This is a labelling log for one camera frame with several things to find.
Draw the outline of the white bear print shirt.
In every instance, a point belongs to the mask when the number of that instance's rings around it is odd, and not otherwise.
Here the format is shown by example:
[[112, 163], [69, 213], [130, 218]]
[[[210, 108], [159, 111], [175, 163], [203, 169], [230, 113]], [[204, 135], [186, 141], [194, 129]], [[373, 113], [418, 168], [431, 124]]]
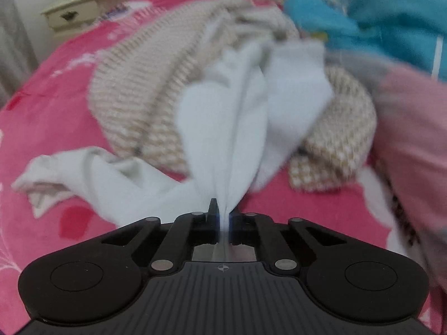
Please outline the white bear print shirt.
[[216, 200], [227, 230], [230, 212], [275, 176], [332, 98], [321, 42], [251, 41], [226, 50], [183, 90], [176, 124], [185, 181], [139, 158], [86, 147], [31, 160], [12, 187], [28, 196], [35, 217], [78, 196], [117, 226], [149, 216], [171, 222]]

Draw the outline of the beige knitted sweater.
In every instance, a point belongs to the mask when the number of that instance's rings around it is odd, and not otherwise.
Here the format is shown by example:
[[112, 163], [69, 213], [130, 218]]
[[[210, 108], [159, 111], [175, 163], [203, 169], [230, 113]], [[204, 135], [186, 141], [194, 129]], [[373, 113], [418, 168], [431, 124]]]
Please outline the beige knitted sweater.
[[181, 4], [104, 55], [89, 87], [89, 109], [120, 157], [188, 173], [175, 126], [186, 87], [246, 42], [267, 38], [260, 68], [268, 92], [267, 141], [252, 189], [283, 165], [292, 187], [325, 191], [363, 166], [377, 115], [367, 89], [345, 69], [324, 62], [324, 47], [301, 41], [277, 7], [247, 0]]

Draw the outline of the pink grey blue quilt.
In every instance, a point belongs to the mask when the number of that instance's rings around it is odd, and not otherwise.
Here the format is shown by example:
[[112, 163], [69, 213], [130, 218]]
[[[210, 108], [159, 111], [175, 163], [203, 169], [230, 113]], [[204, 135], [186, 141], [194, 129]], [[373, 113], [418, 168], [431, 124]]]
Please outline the pink grey blue quilt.
[[322, 0], [286, 0], [308, 33], [325, 33], [371, 89], [374, 151], [429, 269], [446, 285], [446, 0], [350, 0], [340, 13]]

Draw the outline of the cream wooden nightstand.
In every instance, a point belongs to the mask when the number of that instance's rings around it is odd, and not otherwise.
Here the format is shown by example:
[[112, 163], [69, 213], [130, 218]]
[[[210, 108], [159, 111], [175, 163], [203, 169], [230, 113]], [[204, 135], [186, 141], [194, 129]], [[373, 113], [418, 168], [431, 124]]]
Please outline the cream wooden nightstand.
[[66, 42], [88, 31], [94, 22], [121, 7], [128, 0], [58, 0], [45, 8], [41, 15], [58, 43]]

